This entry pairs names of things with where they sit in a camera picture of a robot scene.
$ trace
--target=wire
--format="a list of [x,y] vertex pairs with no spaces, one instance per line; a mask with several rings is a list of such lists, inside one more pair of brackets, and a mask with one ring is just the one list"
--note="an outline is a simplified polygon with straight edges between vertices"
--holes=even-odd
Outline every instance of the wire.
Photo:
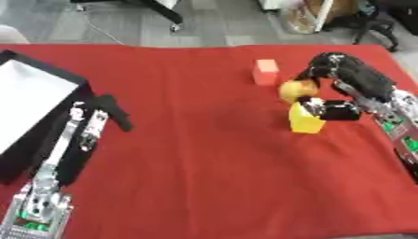
[[115,38],[113,35],[109,34],[107,31],[103,30],[102,28],[94,25],[89,18],[88,12],[86,10],[84,11],[76,11],[76,12],[80,12],[82,15],[84,15],[84,22],[87,23],[89,25],[89,27],[91,27],[92,29],[102,33],[103,35],[106,35],[107,37],[109,37],[110,39],[114,40],[115,42],[118,42],[120,45],[126,46],[126,44],[124,44],[123,42],[119,41],[117,38]]

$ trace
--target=white paper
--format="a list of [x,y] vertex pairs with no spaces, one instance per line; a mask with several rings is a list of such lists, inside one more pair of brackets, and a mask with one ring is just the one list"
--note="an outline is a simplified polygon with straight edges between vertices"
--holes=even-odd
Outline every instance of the white paper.
[[25,63],[11,60],[0,65],[0,154],[76,88]]

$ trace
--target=yellow ball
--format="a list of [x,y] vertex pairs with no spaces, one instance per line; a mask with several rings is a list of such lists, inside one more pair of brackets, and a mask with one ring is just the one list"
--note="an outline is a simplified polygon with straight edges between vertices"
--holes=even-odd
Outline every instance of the yellow ball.
[[283,83],[279,88],[280,98],[290,104],[295,103],[301,96],[316,96],[318,94],[318,87],[310,80],[299,80]]

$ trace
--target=chair wheel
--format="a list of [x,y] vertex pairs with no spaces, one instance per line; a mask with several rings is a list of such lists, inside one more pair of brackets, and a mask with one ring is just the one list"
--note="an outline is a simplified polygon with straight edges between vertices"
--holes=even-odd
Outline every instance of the chair wheel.
[[395,53],[397,52],[397,47],[391,47],[391,48],[388,48],[387,50],[389,50],[392,53]]
[[80,4],[77,4],[76,5],[76,11],[86,11],[86,10],[87,10],[86,7],[84,7],[84,6],[80,5]]
[[181,29],[183,29],[183,24],[182,23],[173,24],[173,25],[170,26],[170,32],[172,32],[172,33],[176,33],[178,31],[180,31]]

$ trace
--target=green circuit board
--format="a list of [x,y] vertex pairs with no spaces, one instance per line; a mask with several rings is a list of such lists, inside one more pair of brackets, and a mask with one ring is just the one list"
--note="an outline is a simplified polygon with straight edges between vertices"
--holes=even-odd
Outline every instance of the green circuit board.
[[17,216],[18,216],[17,221],[19,222],[19,224],[26,229],[43,231],[43,232],[49,231],[50,224],[43,224],[43,223],[38,223],[38,222],[28,220],[26,217],[25,211],[18,212]]

